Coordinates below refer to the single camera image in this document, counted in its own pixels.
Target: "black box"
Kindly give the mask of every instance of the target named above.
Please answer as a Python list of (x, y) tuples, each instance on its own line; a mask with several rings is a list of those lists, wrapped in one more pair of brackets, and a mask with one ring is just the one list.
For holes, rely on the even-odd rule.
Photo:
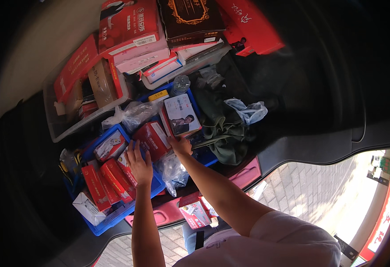
[(158, 0), (169, 48), (219, 41), (225, 30), (214, 0)]

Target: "white shirt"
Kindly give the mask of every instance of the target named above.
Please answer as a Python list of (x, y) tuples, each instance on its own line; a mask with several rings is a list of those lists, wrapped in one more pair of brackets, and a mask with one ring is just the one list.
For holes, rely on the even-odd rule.
[(280, 211), (263, 215), (250, 237), (215, 233), (175, 267), (339, 266), (340, 246), (325, 230)]

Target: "green cloth bag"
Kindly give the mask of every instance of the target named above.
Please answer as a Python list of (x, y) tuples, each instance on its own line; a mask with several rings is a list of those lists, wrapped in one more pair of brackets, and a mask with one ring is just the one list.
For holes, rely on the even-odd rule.
[(223, 102), (219, 93), (205, 89), (195, 89), (192, 93), (203, 111), (199, 119), (206, 139), (193, 145), (192, 149), (208, 146), (219, 162), (240, 164), (247, 154), (247, 142), (255, 137), (248, 132), (238, 113)]

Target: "jeans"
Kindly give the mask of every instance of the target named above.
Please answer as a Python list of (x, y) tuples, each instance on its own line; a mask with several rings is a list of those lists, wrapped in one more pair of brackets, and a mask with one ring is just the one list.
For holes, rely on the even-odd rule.
[(204, 241), (205, 241), (211, 235), (213, 235), (217, 232), (231, 229), (229, 224), (227, 224), (220, 217), (217, 217), (217, 219), (219, 221), (219, 225), (217, 227), (211, 227), (211, 226), (207, 225), (206, 227), (192, 229), (187, 222), (182, 225), (183, 238), (185, 240), (185, 247), (188, 251), (188, 254), (191, 254), (192, 252), (195, 251), (196, 232), (204, 231)]

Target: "water bottle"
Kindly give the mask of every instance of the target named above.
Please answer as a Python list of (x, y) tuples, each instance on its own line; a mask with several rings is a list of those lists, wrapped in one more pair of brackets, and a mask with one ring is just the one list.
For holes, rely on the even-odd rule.
[(187, 75), (178, 75), (174, 78), (173, 88), (171, 89), (170, 95), (172, 97), (186, 93), (191, 85), (189, 77)]

